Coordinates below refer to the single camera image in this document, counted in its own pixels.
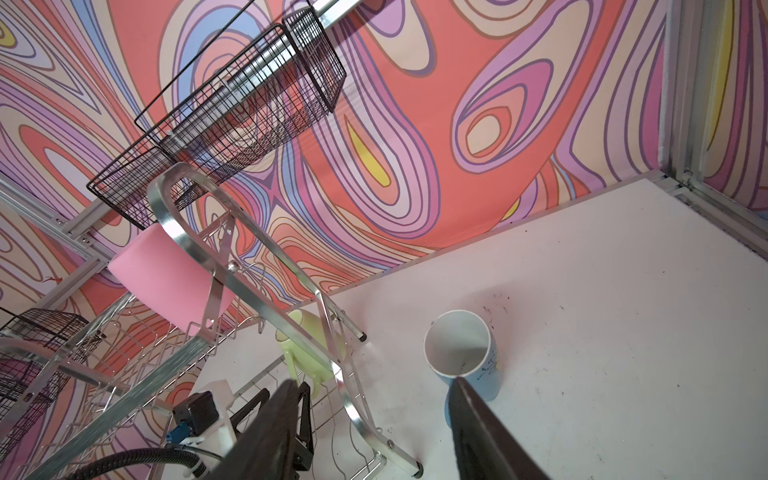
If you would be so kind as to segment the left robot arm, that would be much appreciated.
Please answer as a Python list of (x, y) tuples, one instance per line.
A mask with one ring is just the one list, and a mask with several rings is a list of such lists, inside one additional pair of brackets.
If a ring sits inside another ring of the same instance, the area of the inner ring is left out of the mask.
[(141, 464), (183, 466), (196, 479), (297, 479), (311, 467), (314, 443), (311, 389), (289, 380), (271, 393), (262, 389), (228, 418), (235, 442), (224, 454), (181, 443), (172, 433), (164, 447), (137, 448), (96, 460), (70, 479), (97, 479)]

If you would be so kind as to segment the pink plastic cup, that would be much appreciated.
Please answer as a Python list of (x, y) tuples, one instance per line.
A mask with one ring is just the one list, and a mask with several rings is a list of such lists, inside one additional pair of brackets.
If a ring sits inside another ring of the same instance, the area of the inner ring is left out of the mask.
[(146, 307), (191, 336), (200, 329), (212, 274), (153, 224), (109, 263), (110, 273)]

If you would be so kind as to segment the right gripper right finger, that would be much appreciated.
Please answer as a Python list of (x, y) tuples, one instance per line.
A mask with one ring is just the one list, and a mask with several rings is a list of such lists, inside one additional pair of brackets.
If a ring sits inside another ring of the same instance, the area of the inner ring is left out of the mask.
[(452, 382), (447, 405), (460, 479), (549, 478), (466, 379)]

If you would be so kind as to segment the light green ceramic mug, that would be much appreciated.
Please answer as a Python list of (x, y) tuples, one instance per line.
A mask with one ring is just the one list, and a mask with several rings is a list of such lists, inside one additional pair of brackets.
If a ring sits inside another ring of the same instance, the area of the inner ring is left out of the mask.
[[(287, 316), (322, 347), (327, 347), (324, 321), (320, 315), (304, 309), (294, 309), (289, 311)], [(281, 330), (275, 332), (275, 340), (283, 352), (290, 377), (299, 382), (299, 372), (302, 372), (306, 380), (310, 379), (312, 381), (311, 395), (315, 399), (320, 394), (323, 384), (334, 378), (332, 367), (327, 363), (320, 362), (309, 350), (302, 348)]]

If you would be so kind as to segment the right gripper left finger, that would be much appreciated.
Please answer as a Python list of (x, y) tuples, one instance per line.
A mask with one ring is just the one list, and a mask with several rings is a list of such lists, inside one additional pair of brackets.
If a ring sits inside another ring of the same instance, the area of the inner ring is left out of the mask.
[(294, 479), (299, 387), (283, 382), (207, 479)]

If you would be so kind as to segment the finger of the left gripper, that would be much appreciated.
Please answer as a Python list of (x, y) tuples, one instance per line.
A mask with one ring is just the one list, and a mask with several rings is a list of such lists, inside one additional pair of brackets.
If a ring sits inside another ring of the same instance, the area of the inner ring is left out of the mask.
[(293, 468), (309, 471), (314, 459), (314, 441), (311, 420), (311, 388), (306, 382), (299, 385), (299, 423), (295, 438)]
[(261, 389), (251, 400), (247, 401), (238, 411), (230, 416), (230, 423), (234, 429), (257, 407), (261, 407), (270, 398), (268, 389)]

